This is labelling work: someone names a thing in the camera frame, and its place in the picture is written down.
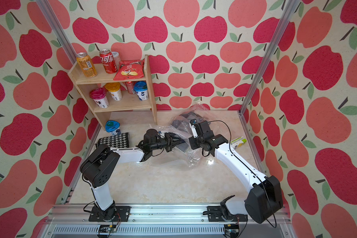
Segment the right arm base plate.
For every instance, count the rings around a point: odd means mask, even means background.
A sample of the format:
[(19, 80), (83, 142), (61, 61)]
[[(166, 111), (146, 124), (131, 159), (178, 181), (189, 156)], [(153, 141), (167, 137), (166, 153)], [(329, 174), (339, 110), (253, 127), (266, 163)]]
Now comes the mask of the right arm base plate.
[(209, 222), (226, 222), (237, 223), (245, 222), (248, 220), (247, 215), (237, 214), (232, 215), (224, 206), (207, 206), (206, 210), (202, 213), (203, 216), (208, 218)]

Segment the houndstooth black white scarf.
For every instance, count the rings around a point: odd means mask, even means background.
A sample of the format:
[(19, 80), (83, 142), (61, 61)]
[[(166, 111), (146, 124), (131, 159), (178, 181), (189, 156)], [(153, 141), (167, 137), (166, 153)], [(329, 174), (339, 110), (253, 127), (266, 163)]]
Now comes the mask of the houndstooth black white scarf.
[(100, 138), (96, 143), (96, 147), (102, 144), (107, 145), (110, 148), (130, 148), (129, 133)]

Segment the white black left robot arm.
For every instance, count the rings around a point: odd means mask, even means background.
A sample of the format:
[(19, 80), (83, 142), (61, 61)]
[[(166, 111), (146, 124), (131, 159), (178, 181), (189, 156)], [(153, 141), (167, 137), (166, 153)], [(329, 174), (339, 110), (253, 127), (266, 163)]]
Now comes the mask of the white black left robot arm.
[(117, 207), (112, 198), (109, 180), (118, 164), (145, 162), (153, 156), (153, 151), (171, 152), (185, 144), (185, 140), (172, 132), (161, 135), (155, 129), (149, 129), (143, 140), (132, 148), (111, 148), (99, 145), (82, 163), (79, 170), (82, 180), (89, 184), (94, 196), (93, 208), (83, 211), (89, 214), (90, 222), (127, 221), (129, 207)]

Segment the dark plaid grey scarf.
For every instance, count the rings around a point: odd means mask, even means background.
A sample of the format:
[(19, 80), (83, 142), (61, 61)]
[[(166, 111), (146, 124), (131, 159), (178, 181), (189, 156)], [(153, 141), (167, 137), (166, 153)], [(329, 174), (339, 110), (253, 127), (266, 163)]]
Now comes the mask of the dark plaid grey scarf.
[(201, 115), (195, 113), (194, 111), (190, 111), (187, 113), (181, 113), (180, 115), (174, 117), (170, 125), (179, 131), (191, 133), (190, 121), (192, 120), (196, 120), (197, 122), (207, 121), (207, 119)]

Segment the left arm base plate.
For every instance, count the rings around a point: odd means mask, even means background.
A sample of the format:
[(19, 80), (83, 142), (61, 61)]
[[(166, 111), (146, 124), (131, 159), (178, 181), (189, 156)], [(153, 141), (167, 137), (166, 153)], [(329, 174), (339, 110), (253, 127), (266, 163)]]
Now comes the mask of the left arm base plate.
[(110, 206), (105, 211), (101, 210), (97, 205), (94, 205), (91, 212), (89, 222), (127, 222), (131, 213), (130, 206)]

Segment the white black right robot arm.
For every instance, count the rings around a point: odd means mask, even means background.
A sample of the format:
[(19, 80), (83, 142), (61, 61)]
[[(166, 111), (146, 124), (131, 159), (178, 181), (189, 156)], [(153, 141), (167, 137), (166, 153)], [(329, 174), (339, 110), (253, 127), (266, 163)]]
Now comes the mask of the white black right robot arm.
[(193, 136), (189, 138), (193, 150), (201, 148), (226, 165), (248, 192), (247, 198), (231, 195), (220, 202), (225, 220), (237, 215), (248, 215), (262, 224), (283, 208), (281, 185), (275, 176), (268, 177), (245, 160), (221, 134), (215, 135), (210, 122), (190, 121)]

